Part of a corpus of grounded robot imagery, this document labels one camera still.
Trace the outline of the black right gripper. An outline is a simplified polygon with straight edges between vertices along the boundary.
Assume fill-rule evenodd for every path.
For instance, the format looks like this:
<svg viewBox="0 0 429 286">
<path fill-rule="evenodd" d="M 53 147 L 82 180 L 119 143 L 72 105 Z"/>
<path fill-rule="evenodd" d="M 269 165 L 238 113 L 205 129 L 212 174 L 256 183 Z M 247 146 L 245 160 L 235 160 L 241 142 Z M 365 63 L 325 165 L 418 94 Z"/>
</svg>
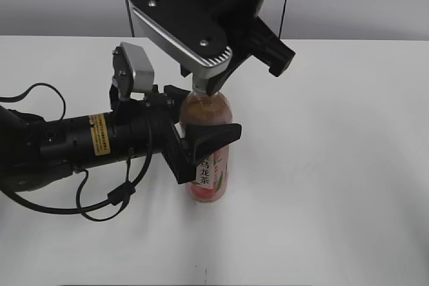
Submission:
<svg viewBox="0 0 429 286">
<path fill-rule="evenodd" d="M 206 94 L 217 93 L 232 73 L 249 56 L 255 56 L 269 67 L 269 73 L 280 76 L 290 65 L 295 53 L 279 41 L 277 35 L 259 17 L 263 0 L 192 0 L 208 13 L 225 31 L 233 56 L 227 69 L 210 78 Z M 191 71 L 180 66 L 185 78 Z"/>
</svg>

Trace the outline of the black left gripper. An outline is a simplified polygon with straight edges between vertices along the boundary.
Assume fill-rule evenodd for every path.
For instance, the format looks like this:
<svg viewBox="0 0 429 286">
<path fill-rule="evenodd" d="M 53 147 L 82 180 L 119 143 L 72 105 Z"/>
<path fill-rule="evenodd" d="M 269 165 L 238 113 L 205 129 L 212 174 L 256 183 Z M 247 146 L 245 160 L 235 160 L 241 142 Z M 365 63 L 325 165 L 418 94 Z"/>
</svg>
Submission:
<svg viewBox="0 0 429 286">
<path fill-rule="evenodd" d="M 164 91 L 159 92 L 155 85 L 143 100 L 119 101 L 117 90 L 111 86 L 110 121 L 115 134 L 111 137 L 111 150 L 117 151 L 119 159 L 145 157 L 134 185 L 143 179 L 156 153 L 162 154 L 176 181 L 186 184 L 194 180 L 195 165 L 241 138 L 242 126 L 238 123 L 187 125 L 188 143 L 180 138 L 176 124 L 189 94 L 189 90 L 173 85 L 165 85 Z"/>
</svg>

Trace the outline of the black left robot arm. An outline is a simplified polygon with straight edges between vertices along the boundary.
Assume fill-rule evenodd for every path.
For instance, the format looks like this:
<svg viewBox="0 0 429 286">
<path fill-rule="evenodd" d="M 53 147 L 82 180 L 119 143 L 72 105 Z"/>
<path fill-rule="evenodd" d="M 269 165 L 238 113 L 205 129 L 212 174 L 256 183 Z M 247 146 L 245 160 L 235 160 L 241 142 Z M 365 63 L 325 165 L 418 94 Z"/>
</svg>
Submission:
<svg viewBox="0 0 429 286">
<path fill-rule="evenodd" d="M 188 125 L 176 130 L 187 90 L 165 86 L 143 100 L 116 100 L 108 113 L 45 121 L 1 109 L 1 184 L 40 189 L 80 169 L 160 153 L 179 184 L 191 182 L 204 159 L 241 137 L 242 126 Z"/>
</svg>

